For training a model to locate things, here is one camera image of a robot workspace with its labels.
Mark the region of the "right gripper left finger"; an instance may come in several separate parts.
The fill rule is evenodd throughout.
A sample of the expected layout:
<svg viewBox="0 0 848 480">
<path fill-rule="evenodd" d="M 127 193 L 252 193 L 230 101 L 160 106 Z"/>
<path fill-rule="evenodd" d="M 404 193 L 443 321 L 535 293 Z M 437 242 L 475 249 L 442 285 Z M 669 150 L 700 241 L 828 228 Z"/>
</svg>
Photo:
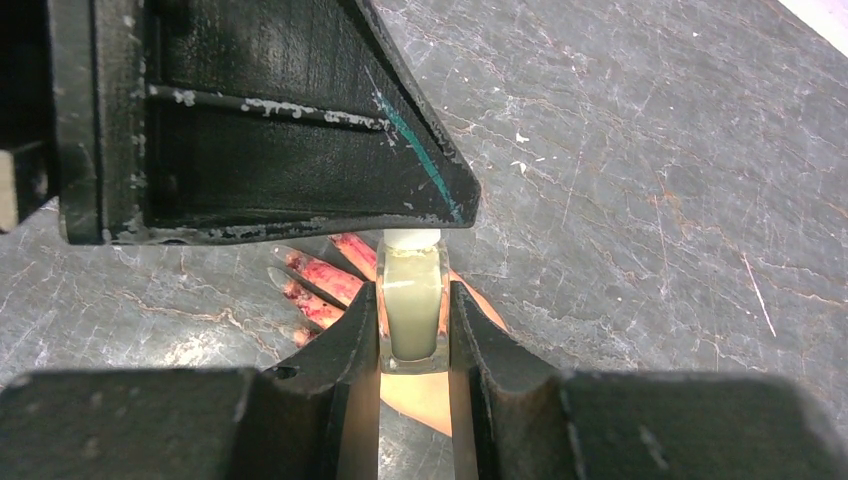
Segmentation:
<svg viewBox="0 0 848 480">
<path fill-rule="evenodd" d="M 1 394 L 5 479 L 374 479 L 377 299 L 266 370 L 33 371 Z"/>
</svg>

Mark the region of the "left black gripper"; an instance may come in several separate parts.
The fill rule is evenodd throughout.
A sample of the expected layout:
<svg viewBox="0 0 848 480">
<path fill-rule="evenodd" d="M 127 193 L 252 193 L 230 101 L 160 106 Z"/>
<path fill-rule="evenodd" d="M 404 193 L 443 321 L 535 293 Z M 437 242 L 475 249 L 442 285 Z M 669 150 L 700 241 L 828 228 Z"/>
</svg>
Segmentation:
<svg viewBox="0 0 848 480">
<path fill-rule="evenodd" d="M 58 195 L 46 1 L 1 2 L 1 230 Z"/>
</svg>

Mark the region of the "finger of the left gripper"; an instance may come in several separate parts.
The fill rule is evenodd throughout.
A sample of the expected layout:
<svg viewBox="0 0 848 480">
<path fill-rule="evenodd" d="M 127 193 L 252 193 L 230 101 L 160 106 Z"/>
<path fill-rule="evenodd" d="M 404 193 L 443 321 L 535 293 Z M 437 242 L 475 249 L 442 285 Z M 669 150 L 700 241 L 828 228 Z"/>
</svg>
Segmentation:
<svg viewBox="0 0 848 480">
<path fill-rule="evenodd" d="M 76 245 L 463 229 L 480 184 L 371 1 L 51 1 Z"/>
</svg>

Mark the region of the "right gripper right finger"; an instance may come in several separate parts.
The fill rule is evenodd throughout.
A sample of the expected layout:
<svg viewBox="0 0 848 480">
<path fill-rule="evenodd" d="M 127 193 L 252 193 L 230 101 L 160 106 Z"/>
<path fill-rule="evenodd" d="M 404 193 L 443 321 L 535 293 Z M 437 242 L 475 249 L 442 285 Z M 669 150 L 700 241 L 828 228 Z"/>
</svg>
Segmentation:
<svg viewBox="0 0 848 480">
<path fill-rule="evenodd" d="M 560 370 L 450 293 L 459 479 L 843 479 L 816 401 L 773 375 Z"/>
</svg>

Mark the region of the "nail polish bottle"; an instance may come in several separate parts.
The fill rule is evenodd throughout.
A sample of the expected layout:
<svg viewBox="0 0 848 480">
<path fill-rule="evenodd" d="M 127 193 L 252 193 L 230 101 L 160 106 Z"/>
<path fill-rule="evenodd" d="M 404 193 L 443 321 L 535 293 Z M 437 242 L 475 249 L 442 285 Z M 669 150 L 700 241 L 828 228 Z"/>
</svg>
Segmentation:
<svg viewBox="0 0 848 480">
<path fill-rule="evenodd" d="M 425 375 L 449 369 L 449 257 L 444 242 L 417 251 L 377 250 L 381 370 Z"/>
</svg>

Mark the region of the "grey nail polish cap brush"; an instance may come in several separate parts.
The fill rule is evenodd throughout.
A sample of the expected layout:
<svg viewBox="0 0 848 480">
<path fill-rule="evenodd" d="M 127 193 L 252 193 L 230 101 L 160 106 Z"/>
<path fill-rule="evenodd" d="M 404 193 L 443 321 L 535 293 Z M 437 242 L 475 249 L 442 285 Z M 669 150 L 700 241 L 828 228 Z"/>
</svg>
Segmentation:
<svg viewBox="0 0 848 480">
<path fill-rule="evenodd" d="M 440 229 L 385 229 L 382 243 L 396 250 L 417 251 L 437 245 L 441 237 Z"/>
</svg>

